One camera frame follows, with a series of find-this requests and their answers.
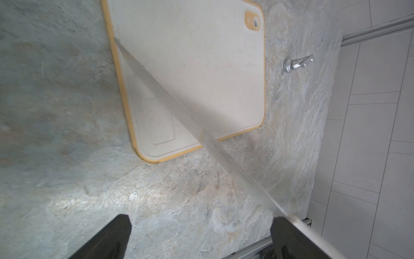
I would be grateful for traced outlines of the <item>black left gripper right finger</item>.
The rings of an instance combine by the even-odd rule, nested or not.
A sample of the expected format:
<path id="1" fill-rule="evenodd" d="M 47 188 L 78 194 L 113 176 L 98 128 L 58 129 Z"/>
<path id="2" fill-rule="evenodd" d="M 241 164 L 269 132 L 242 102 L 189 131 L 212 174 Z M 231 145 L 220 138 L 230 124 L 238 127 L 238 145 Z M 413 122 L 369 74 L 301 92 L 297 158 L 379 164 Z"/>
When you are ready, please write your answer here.
<path id="1" fill-rule="evenodd" d="M 329 259 L 322 249 L 287 218 L 274 218 L 270 233 L 275 259 Z"/>

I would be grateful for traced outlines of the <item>beige cutting board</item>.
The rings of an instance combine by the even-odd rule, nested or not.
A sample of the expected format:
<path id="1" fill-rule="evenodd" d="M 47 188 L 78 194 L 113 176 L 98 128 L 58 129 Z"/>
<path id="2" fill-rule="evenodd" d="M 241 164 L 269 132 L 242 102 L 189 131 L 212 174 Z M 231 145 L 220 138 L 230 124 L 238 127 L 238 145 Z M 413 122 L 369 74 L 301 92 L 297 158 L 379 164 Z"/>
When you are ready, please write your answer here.
<path id="1" fill-rule="evenodd" d="M 103 1 L 132 146 L 148 163 L 200 148 L 130 68 L 120 42 L 208 133 L 265 119 L 265 18 L 251 1 Z"/>

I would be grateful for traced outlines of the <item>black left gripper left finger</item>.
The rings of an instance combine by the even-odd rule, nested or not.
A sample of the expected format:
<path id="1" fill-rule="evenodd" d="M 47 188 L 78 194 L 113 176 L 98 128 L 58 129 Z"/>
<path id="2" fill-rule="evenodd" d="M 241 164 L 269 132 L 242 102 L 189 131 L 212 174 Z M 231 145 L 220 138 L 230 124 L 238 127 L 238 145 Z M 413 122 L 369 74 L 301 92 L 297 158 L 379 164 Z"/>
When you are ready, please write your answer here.
<path id="1" fill-rule="evenodd" d="M 131 231 L 129 216 L 119 214 L 70 259 L 123 259 Z"/>

